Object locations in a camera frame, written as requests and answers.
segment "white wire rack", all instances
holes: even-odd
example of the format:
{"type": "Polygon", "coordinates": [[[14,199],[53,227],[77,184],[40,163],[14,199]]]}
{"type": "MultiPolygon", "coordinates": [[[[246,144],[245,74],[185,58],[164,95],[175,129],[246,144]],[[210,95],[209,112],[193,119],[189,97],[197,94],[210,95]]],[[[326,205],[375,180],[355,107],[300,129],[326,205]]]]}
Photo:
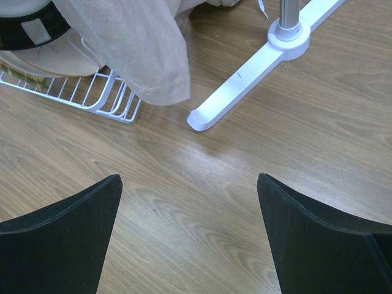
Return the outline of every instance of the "white wire rack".
{"type": "Polygon", "coordinates": [[[95,53],[85,44],[83,39],[81,40],[83,48],[73,43],[70,38],[72,34],[75,34],[74,30],[70,30],[68,33],[69,43],[97,65],[97,71],[93,76],[47,78],[48,89],[39,91],[32,85],[0,71],[0,84],[124,123],[133,122],[141,100],[135,96],[135,93],[127,87],[114,70],[108,68],[99,70],[95,53]]]}

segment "metal pole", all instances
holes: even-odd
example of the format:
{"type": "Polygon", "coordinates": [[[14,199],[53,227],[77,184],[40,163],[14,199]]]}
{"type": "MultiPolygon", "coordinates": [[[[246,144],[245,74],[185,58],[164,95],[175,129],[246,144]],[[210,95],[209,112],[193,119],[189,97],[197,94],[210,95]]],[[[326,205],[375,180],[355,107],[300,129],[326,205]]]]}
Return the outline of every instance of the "metal pole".
{"type": "Polygon", "coordinates": [[[300,22],[301,0],[281,0],[281,18],[279,25],[292,29],[300,22]]]}

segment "white fan base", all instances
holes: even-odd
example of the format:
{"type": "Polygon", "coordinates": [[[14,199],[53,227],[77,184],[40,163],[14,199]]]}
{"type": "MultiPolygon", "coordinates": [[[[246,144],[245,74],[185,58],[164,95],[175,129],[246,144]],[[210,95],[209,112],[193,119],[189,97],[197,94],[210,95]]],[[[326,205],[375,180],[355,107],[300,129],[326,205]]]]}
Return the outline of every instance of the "white fan base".
{"type": "Polygon", "coordinates": [[[268,41],[228,80],[188,116],[188,124],[197,131],[209,129],[268,75],[281,61],[299,58],[309,47],[311,33],[345,0],[312,0],[300,12],[302,32],[295,40],[276,37],[279,19],[268,30],[268,41]]]}

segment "laminate floor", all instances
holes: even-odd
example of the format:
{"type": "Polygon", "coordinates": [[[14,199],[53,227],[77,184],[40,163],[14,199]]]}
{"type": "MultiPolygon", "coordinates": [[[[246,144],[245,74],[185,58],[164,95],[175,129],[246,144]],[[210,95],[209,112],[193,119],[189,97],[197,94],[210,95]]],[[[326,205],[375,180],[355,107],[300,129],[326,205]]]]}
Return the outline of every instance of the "laminate floor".
{"type": "Polygon", "coordinates": [[[392,2],[347,0],[212,129],[187,124],[266,40],[279,1],[191,15],[191,100],[133,125],[0,87],[0,220],[112,173],[124,183],[98,293],[279,293],[258,174],[392,224],[392,2]]]}

